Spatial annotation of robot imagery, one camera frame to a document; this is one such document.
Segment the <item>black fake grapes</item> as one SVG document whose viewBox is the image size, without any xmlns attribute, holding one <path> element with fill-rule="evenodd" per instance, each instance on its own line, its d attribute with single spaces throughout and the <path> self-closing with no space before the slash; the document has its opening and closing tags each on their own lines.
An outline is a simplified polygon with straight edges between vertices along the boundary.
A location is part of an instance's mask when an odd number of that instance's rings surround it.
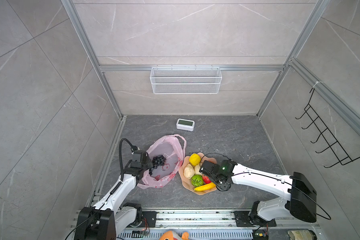
<svg viewBox="0 0 360 240">
<path fill-rule="evenodd" d="M 166 157 L 163 155 L 156 156 L 153 158 L 152 164 L 153 166 L 149 169 L 150 176 L 153 174 L 153 170 L 166 164 Z"/>
</svg>

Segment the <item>yellow fake banana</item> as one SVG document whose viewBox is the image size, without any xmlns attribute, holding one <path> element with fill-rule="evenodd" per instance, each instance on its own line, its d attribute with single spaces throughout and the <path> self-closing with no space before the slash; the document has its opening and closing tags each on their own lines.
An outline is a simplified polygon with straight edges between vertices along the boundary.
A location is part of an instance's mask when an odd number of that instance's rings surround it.
<svg viewBox="0 0 360 240">
<path fill-rule="evenodd" d="M 204 191 L 211 190 L 211 189 L 213 189 L 215 187 L 216 187 L 216 185 L 211 182 L 209 184 L 205 184 L 205 185 L 194 188 L 194 191 L 196 191 L 196 192 L 204 192 Z"/>
</svg>

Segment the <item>yellow fake lemon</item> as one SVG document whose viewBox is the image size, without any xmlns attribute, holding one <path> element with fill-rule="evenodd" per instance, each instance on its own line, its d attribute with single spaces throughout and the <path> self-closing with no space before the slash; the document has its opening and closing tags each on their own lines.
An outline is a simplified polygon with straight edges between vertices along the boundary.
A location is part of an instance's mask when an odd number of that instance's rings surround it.
<svg viewBox="0 0 360 240">
<path fill-rule="evenodd" d="M 195 167 L 201 162 L 201 157 L 198 154 L 192 154 L 189 158 L 189 163 Z"/>
</svg>

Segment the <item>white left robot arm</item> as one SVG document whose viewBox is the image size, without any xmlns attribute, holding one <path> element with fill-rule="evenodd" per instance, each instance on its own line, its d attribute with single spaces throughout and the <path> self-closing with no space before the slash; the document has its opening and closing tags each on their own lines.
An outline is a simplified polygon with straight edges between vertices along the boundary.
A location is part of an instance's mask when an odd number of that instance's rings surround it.
<svg viewBox="0 0 360 240">
<path fill-rule="evenodd" d="M 131 147 L 132 159 L 124 166 L 122 145 Z M 119 143 L 121 174 L 105 196 L 92 207 L 84 207 L 77 220 L 77 226 L 66 236 L 67 240 L 115 240 L 129 225 L 139 226 L 142 222 L 140 204 L 126 203 L 127 195 L 142 180 L 145 171 L 153 167 L 149 154 L 123 138 Z"/>
</svg>

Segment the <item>green fake apple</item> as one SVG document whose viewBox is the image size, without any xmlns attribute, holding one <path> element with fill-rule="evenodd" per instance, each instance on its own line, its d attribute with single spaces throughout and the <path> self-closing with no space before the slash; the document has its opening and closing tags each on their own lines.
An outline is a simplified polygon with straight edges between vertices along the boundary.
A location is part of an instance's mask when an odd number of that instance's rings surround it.
<svg viewBox="0 0 360 240">
<path fill-rule="evenodd" d="M 201 175 L 194 175 L 191 178 L 191 184 L 195 188 L 197 188 L 197 187 L 203 186 L 205 183 L 204 183 L 203 177 Z"/>
</svg>

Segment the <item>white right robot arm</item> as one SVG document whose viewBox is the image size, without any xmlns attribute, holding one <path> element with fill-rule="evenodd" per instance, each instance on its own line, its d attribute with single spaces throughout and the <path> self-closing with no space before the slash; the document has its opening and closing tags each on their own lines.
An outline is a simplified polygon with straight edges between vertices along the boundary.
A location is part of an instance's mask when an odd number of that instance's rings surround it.
<svg viewBox="0 0 360 240">
<path fill-rule="evenodd" d="M 200 172 L 207 176 L 221 192 L 233 184 L 244 185 L 274 194 L 269 201 L 255 201 L 244 219 L 255 226 L 265 226 L 277 218 L 294 217 L 307 223 L 317 221 L 317 191 L 301 173 L 292 176 L 271 174 L 248 168 L 232 160 L 221 165 L 205 161 Z"/>
</svg>

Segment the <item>beige fake fruit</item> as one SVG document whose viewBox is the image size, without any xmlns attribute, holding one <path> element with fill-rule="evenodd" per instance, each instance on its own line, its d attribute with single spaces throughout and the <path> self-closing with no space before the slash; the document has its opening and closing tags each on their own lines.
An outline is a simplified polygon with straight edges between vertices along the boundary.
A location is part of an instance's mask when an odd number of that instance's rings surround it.
<svg viewBox="0 0 360 240">
<path fill-rule="evenodd" d="M 192 164 L 187 164 L 183 171 L 183 176 L 186 179 L 191 179 L 195 175 L 195 170 Z"/>
</svg>

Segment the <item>orange plush toy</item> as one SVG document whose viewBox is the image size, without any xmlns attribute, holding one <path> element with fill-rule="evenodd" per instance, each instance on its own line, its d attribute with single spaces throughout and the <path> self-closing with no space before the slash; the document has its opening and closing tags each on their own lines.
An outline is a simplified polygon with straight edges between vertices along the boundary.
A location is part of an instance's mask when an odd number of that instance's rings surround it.
<svg viewBox="0 0 360 240">
<path fill-rule="evenodd" d="M 185 232 L 180 236 L 175 231 L 167 231 L 159 238 L 159 240 L 189 240 L 189 233 Z"/>
</svg>

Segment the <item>pink wavy plate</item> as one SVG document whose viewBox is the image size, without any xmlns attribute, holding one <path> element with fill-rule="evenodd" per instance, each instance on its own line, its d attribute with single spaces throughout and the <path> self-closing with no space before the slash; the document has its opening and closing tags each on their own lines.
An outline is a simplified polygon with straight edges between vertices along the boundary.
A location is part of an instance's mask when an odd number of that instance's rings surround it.
<svg viewBox="0 0 360 240">
<path fill-rule="evenodd" d="M 200 156 L 200 158 L 202 159 L 201 160 L 201 163 L 203 163 L 203 161 L 209 161 L 211 163 L 214 163 L 216 164 L 217 163 L 217 160 L 215 158 L 208 158 L 208 157 L 205 157 L 205 155 L 203 153 L 198 153 L 198 155 Z M 183 162 L 183 165 L 179 168 L 179 175 L 181 177 L 181 180 L 182 180 L 182 185 L 185 189 L 199 195 L 199 196 L 202 196 L 202 195 L 205 195 L 205 194 L 208 194 L 208 193 L 211 193 L 213 191 L 216 191 L 217 188 L 214 187 L 214 188 L 211 188 L 211 189 L 208 189 L 208 190 L 205 190 L 205 191 L 195 191 L 194 190 L 194 186 L 192 185 L 191 183 L 191 179 L 187 179 L 185 176 L 184 176 L 184 169 L 186 168 L 186 166 L 190 163 L 189 161 L 189 158 L 190 156 L 186 156 L 185 159 L 184 159 L 184 162 Z"/>
</svg>

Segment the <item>pink plastic shopping bag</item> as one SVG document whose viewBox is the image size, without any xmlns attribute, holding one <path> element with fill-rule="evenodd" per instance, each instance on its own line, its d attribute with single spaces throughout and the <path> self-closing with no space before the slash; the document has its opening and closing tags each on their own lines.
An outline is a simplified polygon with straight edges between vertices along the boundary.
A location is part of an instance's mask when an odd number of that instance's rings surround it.
<svg viewBox="0 0 360 240">
<path fill-rule="evenodd" d="M 141 189 L 162 188 L 166 186 L 178 173 L 183 165 L 186 156 L 187 141 L 184 137 L 175 134 L 163 136 L 151 145 L 147 153 L 151 160 L 155 157 L 163 156 L 164 165 L 152 170 L 152 174 L 147 170 L 137 186 Z"/>
</svg>

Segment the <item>white digital clock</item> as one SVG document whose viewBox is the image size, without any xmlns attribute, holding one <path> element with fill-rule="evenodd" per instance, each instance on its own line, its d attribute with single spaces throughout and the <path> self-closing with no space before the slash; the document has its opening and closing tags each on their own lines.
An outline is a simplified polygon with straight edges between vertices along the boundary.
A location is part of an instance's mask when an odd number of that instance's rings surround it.
<svg viewBox="0 0 360 240">
<path fill-rule="evenodd" d="M 195 128 L 195 121 L 186 120 L 186 119 L 178 119 L 176 122 L 176 128 L 178 130 L 193 132 L 194 128 Z"/>
</svg>

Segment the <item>red fake fruit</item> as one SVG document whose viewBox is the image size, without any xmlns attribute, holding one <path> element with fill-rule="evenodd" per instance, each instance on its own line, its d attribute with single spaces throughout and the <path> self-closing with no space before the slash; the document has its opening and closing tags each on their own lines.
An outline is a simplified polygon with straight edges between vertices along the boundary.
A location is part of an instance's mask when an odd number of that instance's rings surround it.
<svg viewBox="0 0 360 240">
<path fill-rule="evenodd" d="M 204 184 L 210 184 L 212 181 L 207 176 L 202 176 Z"/>
</svg>

